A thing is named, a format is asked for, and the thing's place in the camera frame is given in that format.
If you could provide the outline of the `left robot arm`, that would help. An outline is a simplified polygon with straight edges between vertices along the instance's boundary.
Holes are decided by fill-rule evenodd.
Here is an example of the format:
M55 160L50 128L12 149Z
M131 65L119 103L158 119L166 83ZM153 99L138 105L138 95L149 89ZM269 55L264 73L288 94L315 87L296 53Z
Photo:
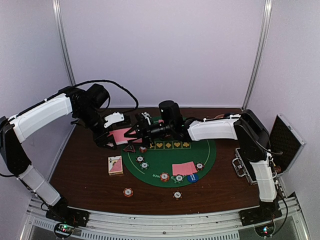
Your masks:
M124 115L119 112L100 115L98 109L108 98L108 91L100 84L93 84L88 90L69 86L11 118L0 119L0 154L7 169L43 200L61 222L72 218L67 200L32 165L22 143L56 119L72 115L92 131L97 146L116 147L109 127L123 121Z

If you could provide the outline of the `left aluminium frame post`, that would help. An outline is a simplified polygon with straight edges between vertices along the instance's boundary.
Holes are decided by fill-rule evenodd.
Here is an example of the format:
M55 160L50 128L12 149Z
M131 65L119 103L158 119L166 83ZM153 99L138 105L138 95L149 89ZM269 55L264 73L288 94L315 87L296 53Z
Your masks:
M60 46L62 50L62 58L67 74L67 78L69 81L69 89L74 89L76 85L76 80L71 64L71 59L68 51L68 46L67 46L67 40L65 36L65 31L64 31L64 25L63 25L63 19L62 19L62 13L61 13L61 3L59 0L53 0L52 1L52 6L53 6L53 15L55 18L56 22L56 27L59 35L59 41L60 41Z

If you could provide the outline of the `card deck box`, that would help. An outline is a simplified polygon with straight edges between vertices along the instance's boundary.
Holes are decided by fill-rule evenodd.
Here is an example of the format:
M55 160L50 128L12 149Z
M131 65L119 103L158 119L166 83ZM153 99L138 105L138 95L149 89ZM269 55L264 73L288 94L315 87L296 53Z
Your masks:
M113 175L122 175L123 172L123 160L122 156L110 156L108 157L108 174Z

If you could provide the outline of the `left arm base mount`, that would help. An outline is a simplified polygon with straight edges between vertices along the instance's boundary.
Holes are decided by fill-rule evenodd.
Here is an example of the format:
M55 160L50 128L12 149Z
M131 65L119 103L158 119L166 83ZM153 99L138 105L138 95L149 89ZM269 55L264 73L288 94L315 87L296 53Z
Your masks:
M57 222L63 222L73 227L86 227L89 221L90 213L85 210L79 210L75 208L51 208L49 209L45 217Z

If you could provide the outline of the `green chip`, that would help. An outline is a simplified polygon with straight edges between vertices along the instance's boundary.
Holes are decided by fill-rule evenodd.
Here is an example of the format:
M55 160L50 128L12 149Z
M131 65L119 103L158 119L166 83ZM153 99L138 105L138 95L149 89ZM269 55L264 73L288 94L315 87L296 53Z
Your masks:
M141 168L142 170L147 170L149 167L150 167L150 164L149 164L148 162L142 162L142 163L140 164L140 168Z
M181 174L178 174L174 177L174 182L177 183L177 184L180 184L184 181L184 176L181 175Z

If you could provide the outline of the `red playing card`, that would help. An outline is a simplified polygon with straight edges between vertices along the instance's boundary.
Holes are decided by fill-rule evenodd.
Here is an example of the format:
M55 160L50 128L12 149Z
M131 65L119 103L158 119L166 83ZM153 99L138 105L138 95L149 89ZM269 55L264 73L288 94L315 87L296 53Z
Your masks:
M186 175L192 175L197 172L195 163L193 161L186 163Z

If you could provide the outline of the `patterned ceramic saucer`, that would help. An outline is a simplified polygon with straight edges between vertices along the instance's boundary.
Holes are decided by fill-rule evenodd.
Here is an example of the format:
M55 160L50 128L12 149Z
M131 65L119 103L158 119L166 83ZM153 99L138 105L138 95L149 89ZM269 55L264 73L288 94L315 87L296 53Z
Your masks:
M215 119L222 119L222 118L224 118L224 117L225 117L224 114L219 114L219 115L217 115L217 116L215 117Z

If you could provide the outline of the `blue small blind button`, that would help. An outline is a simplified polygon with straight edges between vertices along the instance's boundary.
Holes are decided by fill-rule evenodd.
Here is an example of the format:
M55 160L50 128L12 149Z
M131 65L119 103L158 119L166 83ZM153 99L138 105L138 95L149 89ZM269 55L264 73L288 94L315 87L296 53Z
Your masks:
M190 183L196 183L199 180L199 176L197 174L191 174L187 176L187 180Z

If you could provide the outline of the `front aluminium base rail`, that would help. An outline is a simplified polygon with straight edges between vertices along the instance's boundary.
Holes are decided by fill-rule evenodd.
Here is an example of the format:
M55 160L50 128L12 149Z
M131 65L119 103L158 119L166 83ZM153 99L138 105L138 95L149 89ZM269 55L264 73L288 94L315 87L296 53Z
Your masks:
M274 221L272 237L260 237L258 226L268 222L243 225L240 210L250 208L180 215L137 215L87 210L85 227L74 230L66 240L311 240L306 221L296 197L279 201L283 216ZM59 240L54 234L56 221L46 218L41 201L31 198L18 240Z

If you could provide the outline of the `aluminium poker chip case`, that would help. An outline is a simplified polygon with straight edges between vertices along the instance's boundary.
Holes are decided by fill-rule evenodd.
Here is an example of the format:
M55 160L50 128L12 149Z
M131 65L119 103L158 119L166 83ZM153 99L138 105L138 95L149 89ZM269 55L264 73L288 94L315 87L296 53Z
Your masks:
M274 153L282 152L282 155L273 157L275 170L273 176L280 177L290 170L302 151L305 141L282 113L277 114L269 139L270 150ZM232 165L238 177L246 177L251 185L257 183L253 167L245 159L239 147L235 149L235 158L232 160Z

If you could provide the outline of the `aluminium frame post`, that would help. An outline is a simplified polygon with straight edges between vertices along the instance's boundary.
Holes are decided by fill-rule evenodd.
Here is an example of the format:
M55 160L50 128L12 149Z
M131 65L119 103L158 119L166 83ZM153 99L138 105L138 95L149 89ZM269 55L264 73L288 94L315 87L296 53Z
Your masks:
M62 58L67 74L67 78L69 81L69 89L74 89L76 85L76 80L71 64L71 59L68 51L68 46L67 46L67 40L65 36L65 31L64 31L64 25L63 25L63 19L62 19L62 13L61 13L61 3L59 0L53 0L52 1L52 6L53 6L53 15L55 18L56 22L56 27L59 35L59 41L60 41L60 46L62 50Z
M265 0L257 50L256 50L256 54L255 54L255 59L254 59L252 71L250 74L250 79L249 79L247 91L246 91L244 101L243 101L243 104L241 107L242 110L245 110L248 108L249 102L250 102L250 99L252 97L253 90L255 87L255 83L258 78L259 69L261 66L262 58L263 58L263 52L264 52L267 38L268 38L268 34L269 34L271 18L272 18L272 10L273 10L273 0Z

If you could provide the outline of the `red chips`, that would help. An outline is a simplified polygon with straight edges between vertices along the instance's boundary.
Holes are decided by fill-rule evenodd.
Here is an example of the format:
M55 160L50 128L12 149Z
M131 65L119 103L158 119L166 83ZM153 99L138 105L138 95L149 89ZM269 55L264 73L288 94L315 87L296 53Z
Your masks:
M168 182L170 180L170 175L167 173L167 172L163 172L161 175L160 175L160 181L161 182Z
M144 146L140 146L140 147L139 147L139 151L140 151L141 153L146 153L147 150L148 150L147 147L144 147Z

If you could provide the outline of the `brown poker chip stack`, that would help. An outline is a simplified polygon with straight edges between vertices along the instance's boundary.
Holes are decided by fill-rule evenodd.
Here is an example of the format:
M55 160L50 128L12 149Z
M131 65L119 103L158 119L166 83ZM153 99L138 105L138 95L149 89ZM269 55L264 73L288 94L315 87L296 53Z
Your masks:
M175 200L180 200L183 197L183 194L180 191L174 191L173 194L172 194L172 197Z

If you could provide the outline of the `red card deck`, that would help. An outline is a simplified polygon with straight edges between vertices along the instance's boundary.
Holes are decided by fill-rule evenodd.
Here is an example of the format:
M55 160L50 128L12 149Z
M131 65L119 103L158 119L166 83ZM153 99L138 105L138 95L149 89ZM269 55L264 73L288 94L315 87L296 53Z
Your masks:
M129 140L133 139L132 137L125 137L125 133L129 129L130 128L121 128L121 129L112 130L109 132L109 135L113 136L116 145L127 144Z

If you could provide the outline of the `orange poker chip stack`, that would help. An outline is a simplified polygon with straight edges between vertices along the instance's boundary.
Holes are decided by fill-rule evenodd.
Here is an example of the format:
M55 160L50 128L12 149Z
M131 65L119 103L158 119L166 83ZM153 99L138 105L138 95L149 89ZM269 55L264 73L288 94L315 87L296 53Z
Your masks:
M132 197L133 194L134 194L134 191L130 187L127 187L123 190L123 195L127 198Z

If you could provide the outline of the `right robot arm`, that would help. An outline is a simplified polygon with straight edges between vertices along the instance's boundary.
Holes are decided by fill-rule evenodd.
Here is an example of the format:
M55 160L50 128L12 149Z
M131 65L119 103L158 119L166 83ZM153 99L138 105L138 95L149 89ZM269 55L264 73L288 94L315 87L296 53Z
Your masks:
M182 142L232 139L239 143L242 157L253 168L259 190L256 216L266 221L276 212L277 189L273 177L271 159L281 156L282 151L272 151L270 135L251 110L230 114L221 118L183 118L179 105L165 100L159 105L162 123L154 123L148 113L137 113L136 123L124 133L129 142L142 141L148 147L157 138L170 135Z

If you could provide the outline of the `black red triangular dealer button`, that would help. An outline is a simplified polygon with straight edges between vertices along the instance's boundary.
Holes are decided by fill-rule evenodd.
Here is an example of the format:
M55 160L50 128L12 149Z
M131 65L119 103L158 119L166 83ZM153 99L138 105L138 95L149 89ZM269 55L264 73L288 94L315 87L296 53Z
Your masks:
M123 148L123 151L126 153L135 153L136 152L136 148L134 145L132 144L128 144Z

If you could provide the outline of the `round green poker mat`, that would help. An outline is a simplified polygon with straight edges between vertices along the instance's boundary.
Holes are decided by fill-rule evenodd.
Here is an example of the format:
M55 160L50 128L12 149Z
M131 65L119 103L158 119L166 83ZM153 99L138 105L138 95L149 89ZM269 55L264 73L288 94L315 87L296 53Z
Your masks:
M216 143L213 139L189 143L170 138L158 138L153 147L149 147L145 153L141 153L137 146L135 146L136 152L124 152L123 148L127 145L120 146L123 165L140 181L160 188L177 188L193 184L187 180L189 175L184 175L182 183L175 183L172 164L203 163L204 169L194 173L200 180L210 172L217 156ZM136 162L137 156L143 156L144 162L149 163L147 170L141 169L141 163ZM162 173L170 175L168 182L160 180Z

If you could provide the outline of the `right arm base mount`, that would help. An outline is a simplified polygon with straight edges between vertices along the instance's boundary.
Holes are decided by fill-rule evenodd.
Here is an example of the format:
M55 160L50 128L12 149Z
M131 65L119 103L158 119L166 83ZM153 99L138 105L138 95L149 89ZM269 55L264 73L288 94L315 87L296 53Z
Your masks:
M262 206L241 210L239 217L242 226L256 225L263 222L270 222L281 217L282 211L279 209L263 208Z

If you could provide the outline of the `right aluminium frame post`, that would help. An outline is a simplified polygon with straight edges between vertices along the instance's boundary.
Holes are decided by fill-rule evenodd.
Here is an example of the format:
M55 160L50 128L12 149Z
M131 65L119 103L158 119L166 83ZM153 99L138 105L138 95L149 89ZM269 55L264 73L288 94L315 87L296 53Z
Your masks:
M272 18L272 10L273 10L273 0L265 0L257 50L256 50L256 54L255 54L255 59L254 59L252 71L250 74L250 79L249 79L247 91L246 91L244 101L243 101L243 104L241 107L242 110L245 110L248 108L249 102L250 102L250 99L252 97L253 90L255 87L255 83L258 78L259 69L261 66L262 58L263 58L263 52L264 52L267 38L268 38L268 34L269 34L271 18Z

